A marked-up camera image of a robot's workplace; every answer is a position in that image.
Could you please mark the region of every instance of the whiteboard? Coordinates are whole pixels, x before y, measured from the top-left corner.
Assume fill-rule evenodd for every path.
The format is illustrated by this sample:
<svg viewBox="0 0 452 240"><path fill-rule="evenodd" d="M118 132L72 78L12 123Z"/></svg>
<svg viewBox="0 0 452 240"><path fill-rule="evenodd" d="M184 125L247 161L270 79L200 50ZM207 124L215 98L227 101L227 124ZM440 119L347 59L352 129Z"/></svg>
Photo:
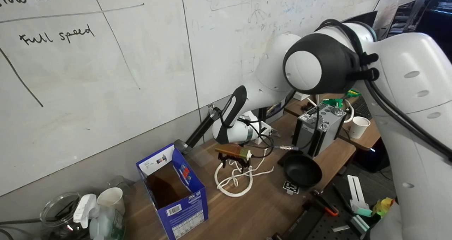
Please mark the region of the whiteboard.
<svg viewBox="0 0 452 240"><path fill-rule="evenodd" d="M0 195L197 109L182 0L0 4Z"/></svg>
<svg viewBox="0 0 452 240"><path fill-rule="evenodd" d="M199 105L241 85L272 37L307 35L325 19L373 11L377 1L184 0Z"/></svg>

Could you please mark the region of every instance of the white spray bottle nozzle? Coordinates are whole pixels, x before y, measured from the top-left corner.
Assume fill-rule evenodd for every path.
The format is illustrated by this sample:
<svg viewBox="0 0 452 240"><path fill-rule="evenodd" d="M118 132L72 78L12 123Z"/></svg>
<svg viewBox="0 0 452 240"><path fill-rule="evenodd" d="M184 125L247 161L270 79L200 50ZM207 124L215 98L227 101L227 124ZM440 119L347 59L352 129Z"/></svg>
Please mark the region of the white spray bottle nozzle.
<svg viewBox="0 0 452 240"><path fill-rule="evenodd" d="M80 223L82 228L88 227L88 219L96 218L99 215L99 205L97 204L96 195L86 194L77 205L77 209L74 212L74 222Z"/></svg>

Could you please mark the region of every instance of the glass jar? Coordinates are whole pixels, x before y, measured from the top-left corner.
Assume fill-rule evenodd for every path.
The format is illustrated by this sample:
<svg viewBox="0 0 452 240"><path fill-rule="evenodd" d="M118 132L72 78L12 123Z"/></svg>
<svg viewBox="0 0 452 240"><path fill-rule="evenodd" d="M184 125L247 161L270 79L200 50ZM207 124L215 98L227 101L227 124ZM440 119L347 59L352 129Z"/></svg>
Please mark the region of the glass jar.
<svg viewBox="0 0 452 240"><path fill-rule="evenodd" d="M82 228L72 219L80 198L77 192L67 192L46 204L39 215L42 240L89 239L89 228Z"/></svg>

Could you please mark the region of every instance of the black frying pan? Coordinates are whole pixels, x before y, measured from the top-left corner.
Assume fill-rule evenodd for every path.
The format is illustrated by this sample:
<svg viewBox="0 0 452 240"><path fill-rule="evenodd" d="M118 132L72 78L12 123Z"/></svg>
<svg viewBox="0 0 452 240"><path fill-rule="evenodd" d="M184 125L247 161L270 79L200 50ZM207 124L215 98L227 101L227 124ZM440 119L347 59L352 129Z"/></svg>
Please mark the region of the black frying pan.
<svg viewBox="0 0 452 240"><path fill-rule="evenodd" d="M322 169L313 159L301 155L289 155L284 161L287 180L300 187L312 187L322 179Z"/></svg>

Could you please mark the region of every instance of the wooden table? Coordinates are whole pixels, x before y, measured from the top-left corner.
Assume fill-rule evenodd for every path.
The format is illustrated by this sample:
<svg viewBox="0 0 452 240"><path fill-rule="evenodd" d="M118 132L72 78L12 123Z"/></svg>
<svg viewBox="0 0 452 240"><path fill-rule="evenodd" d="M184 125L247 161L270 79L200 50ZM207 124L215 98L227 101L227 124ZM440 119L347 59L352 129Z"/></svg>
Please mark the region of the wooden table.
<svg viewBox="0 0 452 240"><path fill-rule="evenodd" d="M342 96L343 96L343 94L330 94L330 93L320 95L321 100L338 99ZM348 99L348 101L350 103L353 103L355 100L357 100L357 98ZM298 117L304 113L302 111L301 107L305 106L307 103L308 103L307 100L299 101L296 99L292 99L290 101L290 103L286 106L285 111ZM363 133L363 135L359 139L350 139L349 140L347 133L344 131L344 129L346 129L347 131L350 131L350 126L352 125L351 122L344 123L344 129L341 129L341 131L339 133L339 137L347 142L350 142L352 145L356 146L358 149L369 150L371 147L373 147L373 145L380 138L380 133L378 132L374 119L372 118L370 120L370 122L371 122L370 126L366 129L366 131Z"/></svg>
<svg viewBox="0 0 452 240"><path fill-rule="evenodd" d="M289 145L297 118L291 114L273 122L281 137L275 137L278 145ZM283 168L276 164L286 152L275 150L260 166L259 171L268 171L274 166L274 172L253 178L253 187L240 198L230 198L216 189L213 174L220 161L214 151L216 142L211 140L186 156L195 174L206 186L209 219L192 229L182 237L188 239L265 239L276 232L285 232L302 212L302 204L307 200L307 192L289 195L282 188L285 181ZM320 165L323 178L315 187L323 189L337 174L339 169L355 152L355 147L344 140L335 140L320 153L315 161ZM252 148L253 154L260 155L262 150ZM260 159L253 159L257 166ZM231 175L232 167L220 170L219 179ZM248 185L248 178L239 179L239 186L232 184L226 189L240 192ZM166 239L163 227L152 203L145 193L144 185L138 182L132 202L126 206L127 239L163 240Z"/></svg>

